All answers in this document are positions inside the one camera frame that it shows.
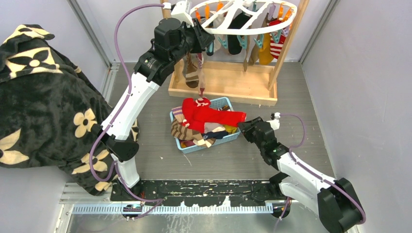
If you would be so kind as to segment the white oval clip hanger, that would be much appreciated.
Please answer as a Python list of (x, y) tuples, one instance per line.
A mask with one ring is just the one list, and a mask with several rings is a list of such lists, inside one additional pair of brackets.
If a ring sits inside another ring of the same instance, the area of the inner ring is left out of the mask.
[(298, 7), (285, 0), (205, 0), (190, 10), (205, 18), (201, 26), (214, 35), (271, 33), (292, 25), (297, 13)]

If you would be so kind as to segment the beige maroon-toe sock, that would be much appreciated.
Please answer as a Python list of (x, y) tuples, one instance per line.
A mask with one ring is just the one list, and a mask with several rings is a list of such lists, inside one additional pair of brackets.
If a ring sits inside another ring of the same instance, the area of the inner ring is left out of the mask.
[(202, 53), (197, 54), (197, 59), (198, 59), (198, 78), (199, 78), (199, 84), (198, 84), (198, 94), (200, 97), (204, 95), (204, 90), (206, 88), (206, 79), (205, 75), (203, 72), (203, 64), (204, 64), (204, 57)]

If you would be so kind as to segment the brown beige striped sock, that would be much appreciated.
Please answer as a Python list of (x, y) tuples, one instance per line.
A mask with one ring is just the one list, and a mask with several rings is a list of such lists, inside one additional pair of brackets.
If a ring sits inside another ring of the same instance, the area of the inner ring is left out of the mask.
[(216, 139), (204, 139), (202, 134), (182, 126), (176, 119), (172, 121), (171, 135), (182, 141), (192, 141), (195, 145), (209, 148), (215, 144)]

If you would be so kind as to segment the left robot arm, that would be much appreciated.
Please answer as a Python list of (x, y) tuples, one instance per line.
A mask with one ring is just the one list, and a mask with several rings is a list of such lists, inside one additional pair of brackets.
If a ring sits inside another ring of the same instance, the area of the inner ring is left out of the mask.
[(100, 126), (93, 125), (92, 132), (98, 136), (93, 148), (99, 143), (107, 147), (124, 185), (122, 193), (129, 200), (137, 200), (142, 193), (135, 163), (139, 145), (128, 138), (132, 125), (150, 97), (175, 71), (174, 66), (189, 53), (206, 51), (214, 39), (212, 29), (203, 28), (196, 18), (189, 22), (162, 19), (154, 29), (151, 48), (140, 56), (128, 76), (121, 99)]

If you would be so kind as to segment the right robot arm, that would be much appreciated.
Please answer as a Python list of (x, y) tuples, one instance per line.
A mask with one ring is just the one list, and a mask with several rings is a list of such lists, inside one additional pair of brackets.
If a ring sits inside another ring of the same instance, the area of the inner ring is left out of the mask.
[(238, 124), (245, 139), (257, 146), (266, 164), (279, 173), (269, 179), (275, 199), (294, 199), (313, 211), (330, 233), (344, 233), (366, 221), (366, 213), (352, 183), (335, 179), (314, 169), (292, 151), (295, 146), (281, 144), (275, 136), (280, 118), (257, 117)]

